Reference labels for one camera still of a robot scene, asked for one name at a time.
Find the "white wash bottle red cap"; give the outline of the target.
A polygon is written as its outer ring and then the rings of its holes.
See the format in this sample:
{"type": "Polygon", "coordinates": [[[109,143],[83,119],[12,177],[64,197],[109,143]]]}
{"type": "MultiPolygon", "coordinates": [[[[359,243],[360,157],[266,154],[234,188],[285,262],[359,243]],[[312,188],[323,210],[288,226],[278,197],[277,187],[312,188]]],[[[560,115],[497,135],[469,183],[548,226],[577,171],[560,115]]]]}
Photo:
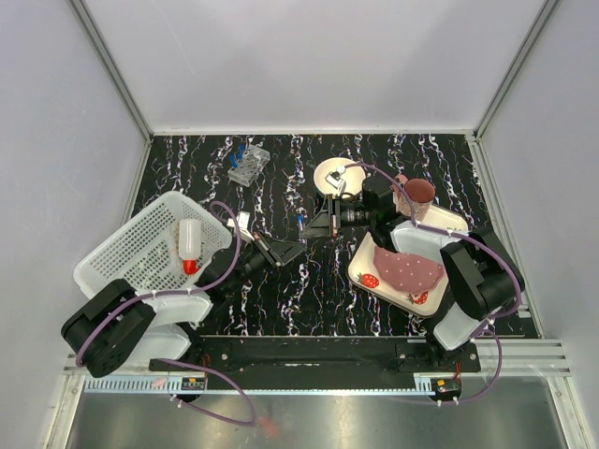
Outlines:
{"type": "Polygon", "coordinates": [[[199,271],[201,256],[201,223],[196,219],[183,219],[179,223],[178,255],[183,262],[183,272],[194,275],[199,271]]]}

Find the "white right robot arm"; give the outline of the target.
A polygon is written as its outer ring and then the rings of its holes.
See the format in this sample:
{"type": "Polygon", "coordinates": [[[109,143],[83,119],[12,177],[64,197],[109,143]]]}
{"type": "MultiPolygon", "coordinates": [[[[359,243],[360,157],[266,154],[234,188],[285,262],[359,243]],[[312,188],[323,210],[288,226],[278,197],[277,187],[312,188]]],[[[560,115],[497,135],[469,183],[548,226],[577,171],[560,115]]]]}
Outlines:
{"type": "Polygon", "coordinates": [[[422,179],[378,187],[365,178],[358,198],[326,196],[312,221],[300,225],[299,236],[324,239],[366,228],[349,264],[350,281],[429,320],[420,355],[442,371],[491,321],[518,308],[525,281],[491,229],[455,229],[454,218],[444,227],[426,222],[433,194],[422,179]]]}

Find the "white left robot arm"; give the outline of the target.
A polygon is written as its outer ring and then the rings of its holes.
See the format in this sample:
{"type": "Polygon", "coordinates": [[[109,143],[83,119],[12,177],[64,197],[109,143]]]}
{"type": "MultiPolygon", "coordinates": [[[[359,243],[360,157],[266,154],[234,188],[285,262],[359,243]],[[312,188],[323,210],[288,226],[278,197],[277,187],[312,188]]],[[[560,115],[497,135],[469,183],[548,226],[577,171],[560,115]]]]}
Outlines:
{"type": "Polygon", "coordinates": [[[304,247],[255,232],[234,266],[222,274],[207,268],[200,285],[138,295],[124,279],[109,282],[63,324],[60,334],[76,355],[76,365],[94,378],[112,374],[133,360],[169,358],[178,368],[194,369],[202,348],[180,328],[207,322],[232,303],[253,278],[282,268],[304,247]]]}

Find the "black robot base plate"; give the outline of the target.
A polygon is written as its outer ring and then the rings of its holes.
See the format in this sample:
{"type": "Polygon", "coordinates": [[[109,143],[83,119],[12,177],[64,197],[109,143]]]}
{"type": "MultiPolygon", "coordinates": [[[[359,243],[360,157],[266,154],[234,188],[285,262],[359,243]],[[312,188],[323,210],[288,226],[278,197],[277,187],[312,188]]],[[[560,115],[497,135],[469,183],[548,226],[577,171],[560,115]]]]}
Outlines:
{"type": "Polygon", "coordinates": [[[476,346],[447,352],[424,337],[202,336],[183,363],[233,372],[253,367],[372,367],[399,372],[478,373],[476,346]]]}

